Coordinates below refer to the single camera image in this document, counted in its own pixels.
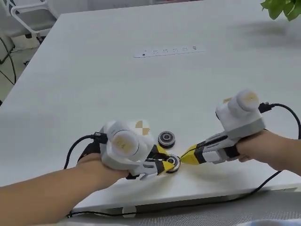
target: black cable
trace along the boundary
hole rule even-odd
[[[71,148],[68,151],[64,170],[67,169],[67,167],[68,167],[68,164],[70,161],[70,156],[71,156],[71,153],[72,153],[73,149],[75,148],[75,146],[78,145],[81,141],[83,141],[85,139],[93,139],[93,138],[95,138],[95,135],[87,135],[87,136],[81,137],[80,139],[78,139],[77,141],[74,142],[74,144],[71,146]]]
[[[282,107],[282,108],[285,108],[286,110],[288,110],[292,115],[293,117],[296,119],[297,121],[297,124],[298,124],[298,140],[301,139],[301,122],[297,116],[297,114],[288,106],[286,105],[283,105],[283,104],[270,104],[271,107]]]
[[[10,62],[11,62],[11,66],[12,66],[12,68],[13,68],[13,72],[14,72],[14,79],[15,79],[15,83],[17,82],[17,74],[16,74],[16,68],[15,68],[15,65],[14,65],[14,61],[13,61],[13,58],[11,57],[11,54],[10,54],[10,51],[8,50],[8,47],[6,46],[6,44],[5,44],[5,42],[4,42],[4,40],[0,37],[0,41],[3,43],[3,45],[4,45],[4,48],[5,48],[5,50],[7,51],[7,53],[8,53],[8,57],[9,57],[9,59],[10,59]]]
[[[298,118],[298,116],[296,115],[296,113],[289,108],[286,105],[283,104],[269,104],[269,103],[262,103],[261,104],[261,109],[260,112],[267,112],[270,111],[273,107],[282,107],[285,108],[286,110],[288,110],[296,119],[297,124],[298,124],[298,139],[301,139],[301,123],[300,120]],[[77,140],[72,147],[70,148],[69,152],[68,152],[68,156],[70,157],[70,154],[73,150],[73,148],[81,141],[81,140]],[[69,158],[67,157],[66,160],[66,164],[65,167],[68,166],[68,162],[69,162]],[[167,208],[162,208],[162,209],[157,209],[157,210],[151,210],[151,211],[142,211],[142,212],[131,212],[131,213],[120,213],[120,214],[110,214],[110,213],[102,213],[102,212],[97,212],[97,211],[78,211],[78,212],[70,212],[67,217],[72,217],[74,215],[78,215],[78,214],[98,214],[98,215],[103,215],[103,216],[108,216],[108,217],[120,217],[120,216],[125,216],[125,215],[132,215],[132,214],[149,214],[149,213],[158,213],[158,212],[162,212],[162,211],[166,211],[166,210],[172,210],[172,209],[177,209],[177,208],[187,208],[187,207],[196,207],[196,206],[204,206],[204,205],[212,205],[212,204],[222,204],[222,203],[228,203],[228,202],[234,202],[234,201],[238,201],[238,200],[242,200],[245,198],[248,198],[252,195],[254,195],[255,193],[257,193],[260,189],[262,189],[270,180],[272,180],[274,177],[276,177],[279,173],[281,173],[282,171],[277,171],[276,173],[274,173],[272,176],[270,176],[268,179],[266,179],[261,185],[259,185],[256,189],[254,189],[253,191],[251,191],[250,193],[244,194],[238,198],[235,199],[231,199],[231,200],[224,200],[224,201],[218,201],[218,202],[209,202],[209,203],[201,203],[201,204],[191,204],[191,205],[179,205],[179,206],[171,206],[171,207],[167,207]]]
[[[4,75],[5,78],[7,78],[7,80],[14,85],[14,83],[8,78],[8,76],[6,76],[5,73],[3,73],[1,70],[0,70],[0,73]]]

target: hand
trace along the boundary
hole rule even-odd
[[[129,173],[126,170],[114,170],[106,167],[101,162],[101,156],[97,153],[89,154],[79,160],[76,168],[83,170],[95,180],[95,190],[102,190],[115,184],[119,179],[125,178]]]
[[[258,134],[239,141],[237,144],[238,152],[241,154],[239,160],[245,162],[255,159],[267,163],[275,170],[285,170],[289,164],[286,157],[289,140],[263,130]]]

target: small round part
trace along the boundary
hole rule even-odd
[[[172,163],[174,165],[174,167],[171,170],[166,171],[166,173],[175,173],[176,171],[179,170],[180,165],[181,165],[181,159],[179,156],[171,154],[169,156],[169,158],[167,159],[167,161],[169,163]]]
[[[158,136],[158,143],[165,149],[172,148],[175,144],[175,136],[170,131],[163,131]]]

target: white table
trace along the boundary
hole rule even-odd
[[[172,153],[222,130],[216,106],[244,88],[301,115],[300,43],[259,1],[166,4],[62,15],[0,109],[0,186],[63,167],[79,137],[110,120],[148,119],[175,133]],[[206,52],[133,58],[145,47],[203,44]],[[282,109],[268,128],[297,137]],[[73,152],[70,166],[88,142]],[[95,210],[249,192],[275,171],[255,161],[182,165],[174,175],[121,180],[77,205]],[[266,189],[300,185],[282,172]]]

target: black connector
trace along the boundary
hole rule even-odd
[[[260,113],[265,113],[265,112],[272,110],[273,107],[274,107],[274,105],[271,105],[268,102],[265,102],[265,103],[261,103],[259,105],[258,110],[260,111]]]

